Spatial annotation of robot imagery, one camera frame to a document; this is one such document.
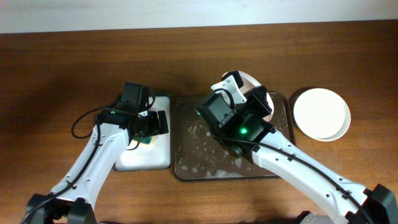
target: wood grain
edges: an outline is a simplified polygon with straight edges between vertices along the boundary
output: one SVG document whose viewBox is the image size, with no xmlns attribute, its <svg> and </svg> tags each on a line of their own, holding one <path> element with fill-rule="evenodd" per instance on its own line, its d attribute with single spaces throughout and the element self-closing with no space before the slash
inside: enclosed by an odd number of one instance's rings
<svg viewBox="0 0 398 224">
<path fill-rule="evenodd" d="M 228 70 L 291 96 L 337 92 L 348 132 L 299 148 L 369 188 L 398 195 L 398 21 L 0 35 L 0 222 L 17 223 L 34 193 L 47 194 L 86 144 L 70 135 L 83 112 L 110 102 L 124 82 L 173 98 L 206 93 Z M 87 133 L 92 120 L 79 126 Z M 281 179 L 183 183 L 172 171 L 111 172 L 98 221 L 237 223 L 323 213 Z"/>
</svg>

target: white wall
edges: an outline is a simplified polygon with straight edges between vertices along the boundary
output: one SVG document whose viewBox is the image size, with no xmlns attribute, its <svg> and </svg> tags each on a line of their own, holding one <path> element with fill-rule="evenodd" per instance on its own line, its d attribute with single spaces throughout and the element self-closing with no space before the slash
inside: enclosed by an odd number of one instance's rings
<svg viewBox="0 0 398 224">
<path fill-rule="evenodd" d="M 398 0 L 0 0 L 0 33 L 398 19 Z"/>
</svg>

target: dark baking tray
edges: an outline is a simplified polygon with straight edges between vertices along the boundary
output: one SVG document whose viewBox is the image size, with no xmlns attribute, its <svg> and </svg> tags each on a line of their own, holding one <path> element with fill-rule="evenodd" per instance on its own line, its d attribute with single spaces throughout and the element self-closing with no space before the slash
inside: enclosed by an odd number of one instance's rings
<svg viewBox="0 0 398 224">
<path fill-rule="evenodd" d="M 274 115 L 270 123 L 295 144 L 286 97 L 278 92 L 269 94 L 274 102 Z M 206 124 L 194 110 L 197 101 L 204 96 L 184 96 L 177 100 L 172 109 L 172 169 L 176 178 L 199 181 L 276 177 L 256 164 L 231 156 L 208 136 Z"/>
</svg>

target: tray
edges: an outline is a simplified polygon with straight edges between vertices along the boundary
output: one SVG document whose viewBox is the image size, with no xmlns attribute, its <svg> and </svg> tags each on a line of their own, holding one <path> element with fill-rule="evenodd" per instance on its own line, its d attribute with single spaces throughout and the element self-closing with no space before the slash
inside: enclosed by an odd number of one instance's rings
<svg viewBox="0 0 398 224">
<path fill-rule="evenodd" d="M 270 120 L 287 139 L 295 144 L 292 118 L 286 97 L 269 92 L 274 102 Z M 172 108 L 172 169 L 182 181 L 251 179 L 276 175 L 243 158 L 233 157 L 212 138 L 205 122 L 194 111 L 196 102 L 205 95 L 185 96 Z"/>
</svg>

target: wooden table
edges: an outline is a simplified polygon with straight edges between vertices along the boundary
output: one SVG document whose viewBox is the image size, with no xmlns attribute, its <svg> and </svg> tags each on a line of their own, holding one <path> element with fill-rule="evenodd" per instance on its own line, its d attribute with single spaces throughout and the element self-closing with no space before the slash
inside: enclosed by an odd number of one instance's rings
<svg viewBox="0 0 398 224">
<path fill-rule="evenodd" d="M 345 177 L 398 195 L 398 21 L 0 35 L 0 223 L 17 223 L 34 193 L 47 194 L 86 145 L 76 118 L 107 104 L 126 81 L 182 95 L 209 92 L 242 70 L 289 97 L 317 86 L 352 115 L 339 140 L 295 130 L 297 145 Z M 79 134 L 88 133 L 85 119 Z M 237 223 L 323 213 L 282 179 L 183 183 L 172 171 L 111 171 L 98 221 Z"/>
</svg>

